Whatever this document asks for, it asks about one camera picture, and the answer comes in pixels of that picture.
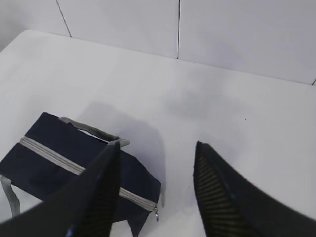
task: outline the white tabletop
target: white tabletop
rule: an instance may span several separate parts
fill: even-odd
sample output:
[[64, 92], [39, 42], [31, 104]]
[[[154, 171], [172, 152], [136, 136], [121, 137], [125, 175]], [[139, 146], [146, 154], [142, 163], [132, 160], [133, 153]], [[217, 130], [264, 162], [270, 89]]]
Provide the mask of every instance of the white tabletop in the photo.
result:
[[[197, 140], [253, 184], [316, 219], [316, 88], [25, 31], [0, 53], [0, 157], [44, 111], [129, 139], [162, 182], [160, 222], [141, 236], [204, 236]], [[22, 210], [38, 202], [18, 191]], [[10, 216], [0, 191], [0, 221]], [[126, 223], [112, 236], [131, 236]]]

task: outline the fabric bag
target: fabric bag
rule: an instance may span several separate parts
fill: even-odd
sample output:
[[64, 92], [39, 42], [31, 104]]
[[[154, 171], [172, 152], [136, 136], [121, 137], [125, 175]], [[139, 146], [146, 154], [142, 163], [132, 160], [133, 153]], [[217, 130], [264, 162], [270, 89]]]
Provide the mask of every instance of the fabric bag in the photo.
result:
[[[121, 147], [129, 144], [97, 128], [43, 113], [0, 162], [1, 182], [12, 215], [19, 214], [19, 204], [11, 184], [46, 201], [78, 178], [107, 142], [114, 140], [119, 140]], [[160, 182], [134, 156], [124, 151], [120, 156], [121, 184], [114, 222], [127, 220], [136, 237], [150, 212], [155, 212], [158, 220]]]

